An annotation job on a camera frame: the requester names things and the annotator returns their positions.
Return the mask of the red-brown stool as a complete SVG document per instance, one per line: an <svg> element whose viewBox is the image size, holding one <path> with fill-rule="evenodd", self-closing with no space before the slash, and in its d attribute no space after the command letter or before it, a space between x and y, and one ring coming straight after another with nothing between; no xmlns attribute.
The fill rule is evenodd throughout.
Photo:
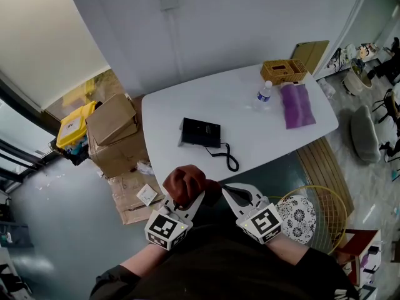
<svg viewBox="0 0 400 300"><path fill-rule="evenodd" d="M342 241L335 250L338 263L345 265L353 261L360 264L380 234L380 230L377 229L346 229Z"/></svg>

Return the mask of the person's left forearm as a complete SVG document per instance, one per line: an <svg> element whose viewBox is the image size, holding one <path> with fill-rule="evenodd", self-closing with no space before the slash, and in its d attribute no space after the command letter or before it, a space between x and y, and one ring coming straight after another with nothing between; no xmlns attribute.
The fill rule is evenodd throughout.
<svg viewBox="0 0 400 300"><path fill-rule="evenodd" d="M148 244L137 254L121 263L128 271L142 278L156 268L168 251L156 244Z"/></svg>

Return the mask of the olive flat cardboard panel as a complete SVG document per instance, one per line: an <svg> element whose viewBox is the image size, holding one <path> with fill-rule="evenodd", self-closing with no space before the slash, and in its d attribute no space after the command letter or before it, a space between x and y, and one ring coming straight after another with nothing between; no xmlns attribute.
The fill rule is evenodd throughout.
<svg viewBox="0 0 400 300"><path fill-rule="evenodd" d="M295 47L292 58L299 59L306 69L313 74L328 44L328 40L299 43Z"/></svg>

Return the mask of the person's black clothing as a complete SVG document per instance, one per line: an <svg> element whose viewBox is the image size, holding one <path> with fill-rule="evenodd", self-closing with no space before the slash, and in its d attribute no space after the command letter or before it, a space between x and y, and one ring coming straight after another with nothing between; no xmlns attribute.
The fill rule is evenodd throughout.
<svg viewBox="0 0 400 300"><path fill-rule="evenodd" d="M359 300L359 293L323 252L309 247L293 266L238 229L203 226L143 277L108 269L89 300Z"/></svg>

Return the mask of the white paper slip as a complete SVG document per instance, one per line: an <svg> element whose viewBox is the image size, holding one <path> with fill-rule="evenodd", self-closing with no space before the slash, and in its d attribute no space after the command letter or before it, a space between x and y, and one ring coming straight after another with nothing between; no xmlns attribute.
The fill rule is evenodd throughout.
<svg viewBox="0 0 400 300"><path fill-rule="evenodd" d="M149 206L157 195L158 193L149 184L145 184L136 194L137 198L145 206Z"/></svg>

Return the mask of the flattened cardboard sheet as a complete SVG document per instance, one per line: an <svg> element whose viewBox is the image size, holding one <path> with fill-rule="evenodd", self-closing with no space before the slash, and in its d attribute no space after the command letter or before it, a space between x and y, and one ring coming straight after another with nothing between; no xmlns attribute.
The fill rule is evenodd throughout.
<svg viewBox="0 0 400 300"><path fill-rule="evenodd" d="M147 221L154 207L164 199L164 194L154 175L134 171L109 178L107 181L124 225ZM137 197L139 191L147 184L157 193L149 206Z"/></svg>

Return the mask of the yellow bin lid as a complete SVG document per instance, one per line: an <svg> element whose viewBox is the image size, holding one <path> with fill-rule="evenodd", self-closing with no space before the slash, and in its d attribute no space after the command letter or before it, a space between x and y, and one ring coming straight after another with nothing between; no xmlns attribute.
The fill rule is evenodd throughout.
<svg viewBox="0 0 400 300"><path fill-rule="evenodd" d="M79 107L61 120L61 126L57 135L56 145L65 149L67 146L76 145L87 133L86 118L95 110L97 102Z"/></svg>

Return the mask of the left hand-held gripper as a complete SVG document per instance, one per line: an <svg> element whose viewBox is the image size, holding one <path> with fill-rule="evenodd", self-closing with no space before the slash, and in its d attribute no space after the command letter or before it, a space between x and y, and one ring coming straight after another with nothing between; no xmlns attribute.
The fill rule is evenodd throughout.
<svg viewBox="0 0 400 300"><path fill-rule="evenodd" d="M170 195L166 195L158 210L154 210L145 226L146 239L167 251L179 244L186 236L203 199L203 191L187 206L181 206Z"/></svg>

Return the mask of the clear plastic water bottle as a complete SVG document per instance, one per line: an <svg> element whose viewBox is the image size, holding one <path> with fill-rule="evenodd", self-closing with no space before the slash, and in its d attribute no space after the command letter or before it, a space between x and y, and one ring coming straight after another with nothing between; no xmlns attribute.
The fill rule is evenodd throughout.
<svg viewBox="0 0 400 300"><path fill-rule="evenodd" d="M257 92L257 96L253 101L253 109L256 111L266 111L269 109L269 100L271 98L273 83L267 80L264 86Z"/></svg>

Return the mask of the black bin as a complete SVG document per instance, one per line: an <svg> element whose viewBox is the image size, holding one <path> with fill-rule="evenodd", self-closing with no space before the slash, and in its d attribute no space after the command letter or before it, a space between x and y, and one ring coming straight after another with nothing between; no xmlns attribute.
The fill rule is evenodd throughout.
<svg viewBox="0 0 400 300"><path fill-rule="evenodd" d="M85 145L79 145L75 152L67 152L64 149L60 149L56 145L56 138L48 143L49 147L58 153L63 158L72 162L74 166L80 165L86 159L89 159L89 145L86 143Z"/></svg>

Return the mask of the black desk telephone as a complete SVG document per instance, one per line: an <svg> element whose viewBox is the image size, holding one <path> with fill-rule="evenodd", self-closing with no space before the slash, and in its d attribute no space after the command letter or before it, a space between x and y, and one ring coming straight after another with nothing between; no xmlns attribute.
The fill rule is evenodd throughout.
<svg viewBox="0 0 400 300"><path fill-rule="evenodd" d="M219 124L184 117L179 130L181 136L178 146L192 144L210 148L221 147L221 126Z"/></svg>

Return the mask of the brown cloth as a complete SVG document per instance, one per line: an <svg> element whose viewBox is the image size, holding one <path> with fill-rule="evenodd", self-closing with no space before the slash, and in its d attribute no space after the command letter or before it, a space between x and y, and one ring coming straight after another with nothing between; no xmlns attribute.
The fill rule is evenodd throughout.
<svg viewBox="0 0 400 300"><path fill-rule="evenodd" d="M221 185L211 179L195 165L177 167L164 180L163 187L180 206L187 207L204 193L202 202L213 206L222 196Z"/></svg>

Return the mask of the wooden slat panel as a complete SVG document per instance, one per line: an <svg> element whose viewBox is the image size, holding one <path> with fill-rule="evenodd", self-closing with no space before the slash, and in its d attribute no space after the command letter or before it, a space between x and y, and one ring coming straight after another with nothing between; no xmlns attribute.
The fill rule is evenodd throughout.
<svg viewBox="0 0 400 300"><path fill-rule="evenodd" d="M332 189L342 199L347 215L354 211L348 185L326 137L310 142L296 150L299 161L311 185Z"/></svg>

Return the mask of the round white tub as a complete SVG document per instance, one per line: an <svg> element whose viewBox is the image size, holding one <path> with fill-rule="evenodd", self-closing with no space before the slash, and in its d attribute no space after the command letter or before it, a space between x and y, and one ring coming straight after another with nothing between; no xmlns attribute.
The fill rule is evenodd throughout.
<svg viewBox="0 0 400 300"><path fill-rule="evenodd" d="M363 91L371 90L373 83L368 77L366 65L362 61L351 61L351 66L341 84L353 96L360 95Z"/></svg>

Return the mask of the purple cloth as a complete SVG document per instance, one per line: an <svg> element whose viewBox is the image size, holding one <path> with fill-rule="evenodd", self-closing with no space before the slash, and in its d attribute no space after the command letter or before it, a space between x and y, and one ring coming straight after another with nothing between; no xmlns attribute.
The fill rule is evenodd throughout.
<svg viewBox="0 0 400 300"><path fill-rule="evenodd" d="M304 84L283 84L280 88L286 129L316 124L309 94Z"/></svg>

